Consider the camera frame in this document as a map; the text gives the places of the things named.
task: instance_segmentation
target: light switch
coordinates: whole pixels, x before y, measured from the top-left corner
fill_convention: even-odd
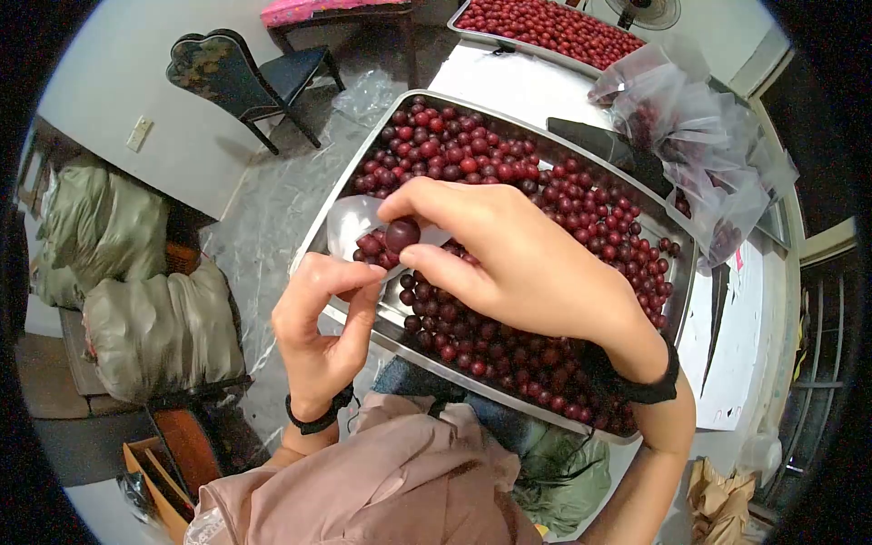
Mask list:
[[[146,139],[148,129],[152,128],[152,125],[153,121],[149,118],[140,116],[140,120],[136,122],[133,132],[130,133],[130,138],[127,139],[127,147],[134,150],[134,152],[139,153],[140,148],[142,147],[142,141]]]

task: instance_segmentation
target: black wristband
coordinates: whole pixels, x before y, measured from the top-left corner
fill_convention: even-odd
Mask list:
[[[333,401],[330,403],[330,408],[319,419],[311,422],[301,422],[294,417],[294,413],[290,410],[290,394],[284,398],[284,408],[288,412],[288,418],[300,430],[300,435],[311,435],[312,433],[322,432],[330,427],[333,422],[336,422],[339,410],[347,406],[354,396],[354,384],[349,383],[340,393],[333,396]]]
[[[641,403],[643,405],[654,405],[662,401],[675,399],[678,393],[675,390],[675,383],[678,381],[678,351],[675,346],[663,337],[666,342],[666,350],[669,352],[669,363],[666,365],[666,373],[655,383],[643,385],[636,382],[631,382],[622,377],[612,367],[609,357],[601,346],[593,343],[586,343],[586,348],[579,353],[578,360],[582,363],[582,367],[590,375],[591,380],[598,386],[614,392],[628,401]]]

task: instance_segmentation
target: stainless steel tray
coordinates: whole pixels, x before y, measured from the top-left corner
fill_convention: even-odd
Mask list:
[[[577,159],[583,157],[586,160],[591,160],[609,170],[617,180],[623,181],[624,189],[631,192],[631,199],[643,210],[643,213],[637,218],[637,221],[642,225],[642,234],[640,236],[652,240],[659,240],[662,236],[668,236],[673,241],[681,244],[683,249],[678,258],[673,259],[666,256],[666,259],[670,261],[668,280],[672,282],[674,289],[672,296],[664,307],[664,314],[667,316],[669,321],[669,326],[664,330],[664,333],[671,341],[676,344],[678,343],[678,340],[681,338],[681,331],[685,324],[687,305],[690,301],[690,291],[696,266],[697,247],[693,239],[666,214],[664,201],[628,174],[625,174],[616,167],[613,167],[611,164],[598,158],[593,153],[590,153],[567,140],[528,125],[519,119],[509,117],[503,113],[488,110],[485,107],[477,106],[461,99],[455,99],[431,91],[420,89],[412,90],[403,93],[396,101],[394,101],[393,105],[372,130],[360,150],[355,154],[351,163],[349,163],[348,167],[337,181],[336,186],[330,192],[327,201],[318,212],[309,233],[306,234],[303,239],[303,244],[300,246],[300,249],[294,257],[294,261],[290,267],[291,272],[296,270],[296,267],[299,265],[300,260],[303,259],[303,255],[306,252],[318,252],[321,254],[328,253],[326,229],[324,225],[328,210],[333,206],[333,202],[336,199],[344,196],[346,183],[354,174],[358,163],[370,151],[373,142],[378,138],[382,128],[384,128],[385,124],[390,120],[391,114],[400,106],[411,103],[412,97],[415,95],[426,96],[428,105],[437,109],[441,109],[445,106],[455,106],[459,109],[462,115],[468,115],[470,112],[480,112],[486,119],[494,123],[493,129],[497,133],[505,135],[508,138],[533,140],[536,143],[536,152],[543,162],[557,164],[568,157],[575,157]],[[503,405],[508,405],[518,411],[525,412],[526,414],[538,419],[545,420],[574,432],[590,433],[591,428],[589,426],[574,420],[566,419],[559,414],[543,409],[537,405],[529,404],[528,402],[511,396],[497,388],[473,380],[467,375],[464,375],[453,368],[446,367],[443,364],[430,359],[428,356],[417,352],[412,344],[407,342],[408,336],[403,330],[403,321],[405,320],[405,317],[412,312],[409,307],[406,307],[399,301],[399,292],[401,290],[402,288],[399,285],[399,277],[392,279],[387,284],[385,288],[385,296],[378,304],[376,322],[372,327],[373,342],[385,347],[389,351],[395,352],[402,358],[405,358],[442,378],[446,378],[457,385],[467,388],[472,392],[476,392],[482,396],[502,403]],[[326,309],[324,309],[324,314],[332,317],[341,324],[344,324],[347,312],[348,303],[345,303],[337,297],[333,297],[328,303]],[[596,430],[594,435],[599,439],[618,445],[628,445],[638,437],[638,433],[630,437],[620,437],[601,430]]]
[[[465,29],[459,29],[454,26],[454,22],[457,21],[458,17],[463,15],[463,12],[467,10],[469,7],[469,3],[471,0],[466,0],[460,9],[454,12],[454,15],[448,19],[448,28],[452,31],[460,34],[463,39],[470,40],[472,42],[478,42],[480,44],[493,45],[494,47],[502,47],[507,50],[520,51],[521,53],[527,53],[528,55],[534,55],[539,58],[544,58],[545,60],[554,63],[555,65],[563,66],[564,68],[569,68],[573,72],[580,72],[585,76],[589,76],[593,79],[597,79],[600,77],[600,74],[603,73],[598,68],[594,66],[583,63],[580,60],[575,60],[572,57],[567,57],[566,55],[561,55],[557,51],[551,51],[546,47],[540,47],[538,45],[531,45],[521,40],[515,40],[508,37],[495,36],[493,34],[487,34],[486,32],[478,32],[478,31],[468,31]],[[585,13],[588,17],[593,17],[589,13]],[[601,21],[605,23],[602,19],[598,19],[594,17],[597,21]],[[615,28],[619,29],[621,32],[626,32],[627,30],[622,29],[620,27]]]

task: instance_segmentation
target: chair back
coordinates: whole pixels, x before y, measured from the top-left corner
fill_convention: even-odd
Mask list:
[[[228,29],[186,34],[173,44],[167,79],[214,102],[239,120],[280,112],[284,104],[263,78],[242,36]]]

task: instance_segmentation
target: chair seat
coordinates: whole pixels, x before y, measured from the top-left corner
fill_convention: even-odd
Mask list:
[[[263,63],[259,68],[267,83],[286,103],[306,85],[327,54],[327,46],[294,51]]]

